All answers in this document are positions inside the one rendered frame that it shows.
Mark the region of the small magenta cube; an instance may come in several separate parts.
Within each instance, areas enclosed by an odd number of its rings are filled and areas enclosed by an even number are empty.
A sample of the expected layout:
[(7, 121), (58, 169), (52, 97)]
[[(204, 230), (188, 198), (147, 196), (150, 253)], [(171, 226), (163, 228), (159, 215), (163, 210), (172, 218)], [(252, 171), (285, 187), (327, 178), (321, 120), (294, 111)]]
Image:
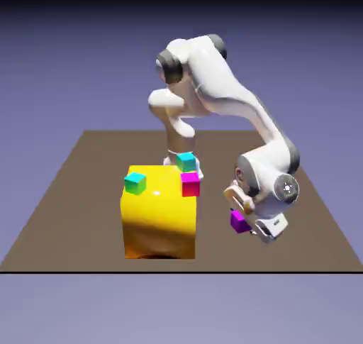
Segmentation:
[(200, 179), (198, 172), (182, 172), (181, 179), (181, 195), (183, 197), (200, 196)]

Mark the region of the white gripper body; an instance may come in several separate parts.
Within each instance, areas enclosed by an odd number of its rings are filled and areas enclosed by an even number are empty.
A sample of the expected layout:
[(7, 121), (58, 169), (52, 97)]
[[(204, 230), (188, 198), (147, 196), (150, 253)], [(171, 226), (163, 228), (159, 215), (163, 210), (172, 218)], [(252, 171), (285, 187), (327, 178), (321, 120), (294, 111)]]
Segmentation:
[(230, 185), (225, 189), (224, 195), (230, 205), (242, 214), (249, 215), (255, 211), (255, 203), (252, 197), (246, 195), (238, 185)]

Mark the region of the small purple cube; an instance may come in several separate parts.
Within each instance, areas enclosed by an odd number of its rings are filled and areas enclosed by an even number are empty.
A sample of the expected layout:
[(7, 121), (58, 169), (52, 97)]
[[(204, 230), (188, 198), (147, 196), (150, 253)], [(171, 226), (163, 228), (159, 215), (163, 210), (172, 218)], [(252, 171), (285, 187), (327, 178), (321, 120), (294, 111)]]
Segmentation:
[(238, 210), (230, 211), (230, 225), (236, 233), (246, 233), (252, 230), (251, 226)]

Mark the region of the large yellow box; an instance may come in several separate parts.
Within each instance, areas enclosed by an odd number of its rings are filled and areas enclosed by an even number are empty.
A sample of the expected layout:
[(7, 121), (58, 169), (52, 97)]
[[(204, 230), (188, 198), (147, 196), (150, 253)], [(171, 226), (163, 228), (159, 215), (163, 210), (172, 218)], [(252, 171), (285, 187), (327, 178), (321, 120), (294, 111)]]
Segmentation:
[(182, 196), (182, 172), (174, 165), (131, 165), (131, 172), (146, 176), (146, 189), (134, 195), (123, 188), (125, 258), (194, 259), (197, 197)]

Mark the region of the small teal cube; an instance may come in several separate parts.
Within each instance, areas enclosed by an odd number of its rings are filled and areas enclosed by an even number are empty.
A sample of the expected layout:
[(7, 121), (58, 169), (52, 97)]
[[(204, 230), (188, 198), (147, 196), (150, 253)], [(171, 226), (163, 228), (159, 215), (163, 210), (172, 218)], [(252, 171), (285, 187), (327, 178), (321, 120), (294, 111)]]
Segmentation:
[(131, 172), (124, 178), (124, 188), (129, 194), (142, 194), (146, 189), (146, 176), (138, 172)]
[(182, 173), (197, 171), (195, 155), (192, 152), (177, 154), (177, 167)]

